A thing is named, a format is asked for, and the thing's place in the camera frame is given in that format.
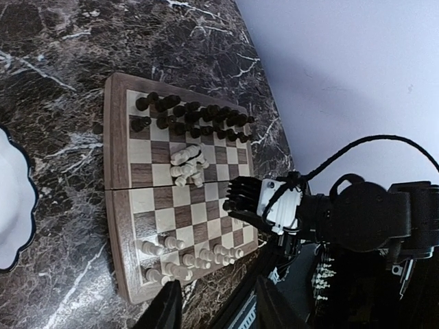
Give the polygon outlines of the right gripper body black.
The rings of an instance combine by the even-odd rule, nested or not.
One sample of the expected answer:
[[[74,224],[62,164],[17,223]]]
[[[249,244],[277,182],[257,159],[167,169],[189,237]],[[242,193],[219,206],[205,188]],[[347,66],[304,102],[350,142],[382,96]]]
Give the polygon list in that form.
[[[430,181],[367,182],[339,178],[328,195],[305,195],[279,186],[274,231],[327,243],[355,253],[384,251],[387,267],[431,258],[438,246],[438,185]]]

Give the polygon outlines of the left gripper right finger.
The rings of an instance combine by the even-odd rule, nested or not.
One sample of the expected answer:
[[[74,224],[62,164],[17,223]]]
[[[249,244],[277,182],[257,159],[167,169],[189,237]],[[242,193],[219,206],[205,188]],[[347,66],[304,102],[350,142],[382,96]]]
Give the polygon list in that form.
[[[256,328],[312,328],[307,323],[311,311],[309,297],[293,293],[287,297],[270,279],[256,279]]]

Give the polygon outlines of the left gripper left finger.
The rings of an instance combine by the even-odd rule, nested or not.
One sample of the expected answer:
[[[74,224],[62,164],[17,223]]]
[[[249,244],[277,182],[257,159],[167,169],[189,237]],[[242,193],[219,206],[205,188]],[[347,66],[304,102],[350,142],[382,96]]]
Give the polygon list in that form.
[[[167,282],[151,301],[134,329],[179,329],[182,325],[182,291],[178,280]]]

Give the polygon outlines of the white pawn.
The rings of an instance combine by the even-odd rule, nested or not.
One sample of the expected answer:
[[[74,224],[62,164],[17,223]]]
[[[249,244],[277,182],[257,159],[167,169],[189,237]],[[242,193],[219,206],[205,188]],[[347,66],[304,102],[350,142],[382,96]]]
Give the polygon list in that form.
[[[165,247],[168,249],[184,249],[185,242],[173,236],[167,236],[164,241]]]
[[[162,274],[157,269],[149,268],[145,272],[145,278],[148,282],[160,282]]]

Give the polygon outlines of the white knight placed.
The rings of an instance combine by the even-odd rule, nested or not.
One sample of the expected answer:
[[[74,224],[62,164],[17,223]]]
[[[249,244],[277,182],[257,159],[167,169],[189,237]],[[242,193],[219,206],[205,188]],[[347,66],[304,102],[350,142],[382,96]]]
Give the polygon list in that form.
[[[177,265],[174,263],[165,263],[164,265],[165,274],[173,276],[177,280],[188,281],[192,279],[193,272],[186,266]]]

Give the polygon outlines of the white pawn second row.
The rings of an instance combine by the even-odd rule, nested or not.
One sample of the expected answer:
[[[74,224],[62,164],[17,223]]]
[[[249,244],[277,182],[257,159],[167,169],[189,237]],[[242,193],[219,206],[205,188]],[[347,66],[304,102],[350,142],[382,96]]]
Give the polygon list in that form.
[[[149,241],[142,242],[141,251],[150,256],[161,256],[164,248]]]

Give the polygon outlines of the wooden chessboard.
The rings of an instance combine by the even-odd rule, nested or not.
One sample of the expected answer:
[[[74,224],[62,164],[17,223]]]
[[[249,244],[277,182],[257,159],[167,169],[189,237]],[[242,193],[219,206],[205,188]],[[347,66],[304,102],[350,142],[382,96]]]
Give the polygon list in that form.
[[[192,279],[200,279],[234,263],[258,247],[257,230],[228,216],[222,206],[228,181],[253,174],[250,143],[230,141],[197,132],[176,135],[155,123],[156,97],[168,102],[168,114],[184,106],[245,112],[229,101],[216,99],[163,82],[114,73],[104,91],[104,184],[112,257],[119,293],[133,304],[153,299],[173,276],[165,263],[186,266]],[[200,155],[183,164],[170,163],[171,155],[190,145]],[[168,249],[173,236],[184,249]],[[149,241],[164,248],[161,256],[141,251]],[[148,282],[149,268],[161,272],[160,282]]]

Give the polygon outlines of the white knight chess piece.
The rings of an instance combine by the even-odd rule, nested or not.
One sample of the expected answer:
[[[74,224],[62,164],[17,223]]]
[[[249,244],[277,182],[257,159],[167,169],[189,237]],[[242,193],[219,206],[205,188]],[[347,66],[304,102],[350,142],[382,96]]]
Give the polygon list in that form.
[[[181,165],[186,161],[196,158],[200,155],[201,146],[199,145],[190,145],[180,151],[177,151],[171,155],[170,163],[174,166]]]

